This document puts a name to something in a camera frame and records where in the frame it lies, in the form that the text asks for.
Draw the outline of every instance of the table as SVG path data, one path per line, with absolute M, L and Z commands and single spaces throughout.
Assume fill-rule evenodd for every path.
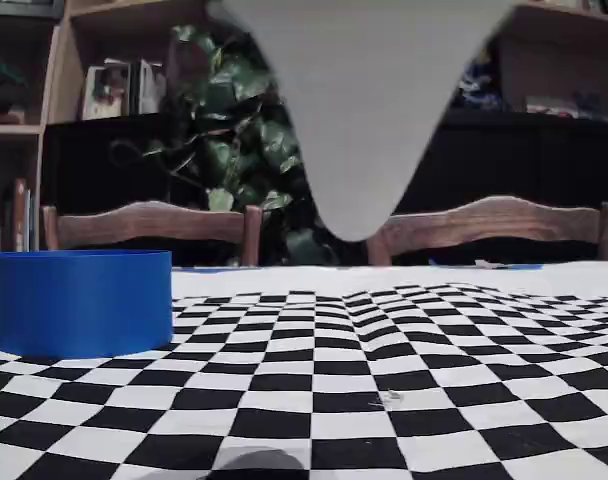
M 172 343 L 0 352 L 0 480 L 608 479 L 608 262 L 173 273 Z

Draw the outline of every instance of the blue container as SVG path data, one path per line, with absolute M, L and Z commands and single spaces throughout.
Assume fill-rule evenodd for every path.
M 173 334 L 171 254 L 144 250 L 0 253 L 0 350 L 113 357 Z

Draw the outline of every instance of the black furniture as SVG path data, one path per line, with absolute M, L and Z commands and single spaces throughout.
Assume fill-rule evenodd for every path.
M 144 147 L 150 138 L 163 137 L 168 125 L 168 119 L 148 115 L 49 126 L 42 205 L 83 214 L 135 200 L 165 200 L 166 179 L 154 165 L 118 166 L 108 152 L 111 142 L 120 138 Z M 189 201 L 181 186 L 173 192 L 173 203 Z M 608 123 L 525 113 L 448 112 L 396 213 L 445 210 L 503 194 L 551 206 L 599 208 L 608 201 Z M 557 253 L 546 258 L 566 259 Z

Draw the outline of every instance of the green leaves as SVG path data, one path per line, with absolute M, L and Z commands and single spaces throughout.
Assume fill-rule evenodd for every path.
M 294 265 L 328 265 L 337 261 L 331 247 L 318 243 L 310 228 L 288 232 L 286 246 Z
M 284 162 L 280 164 L 280 173 L 286 173 L 293 167 L 299 167 L 303 165 L 302 159 L 299 155 L 291 155 Z
M 276 190 L 271 190 L 262 202 L 262 210 L 271 211 L 286 207 L 293 201 L 288 193 L 280 193 Z
M 173 31 L 174 53 L 195 68 L 187 68 L 170 103 L 176 126 L 170 146 L 151 142 L 142 158 L 194 188 L 202 208 L 260 206 L 263 264 L 338 264 L 339 241 L 319 221 L 297 137 L 259 49 L 246 33 L 229 29 Z
M 262 139 L 264 158 L 271 167 L 284 173 L 288 168 L 282 170 L 282 163 L 289 160 L 290 157 L 299 151 L 299 144 L 293 134 L 293 130 L 286 125 L 272 120 L 258 120 L 257 128 Z
M 208 192 L 208 209 L 212 212 L 230 212 L 235 198 L 223 188 L 214 188 Z

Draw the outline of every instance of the chair back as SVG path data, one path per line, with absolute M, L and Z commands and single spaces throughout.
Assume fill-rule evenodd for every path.
M 221 240 L 241 245 L 240 263 L 257 265 L 262 210 L 249 206 L 244 214 L 206 212 L 158 201 L 136 202 L 96 215 L 58 216 L 43 207 L 49 250 L 105 245 L 138 237 L 179 240 Z
M 492 237 L 538 241 L 576 240 L 598 245 L 608 260 L 608 203 L 592 208 L 556 208 L 516 197 L 494 196 L 435 213 L 392 216 L 367 241 L 371 265 L 391 265 L 391 257 Z

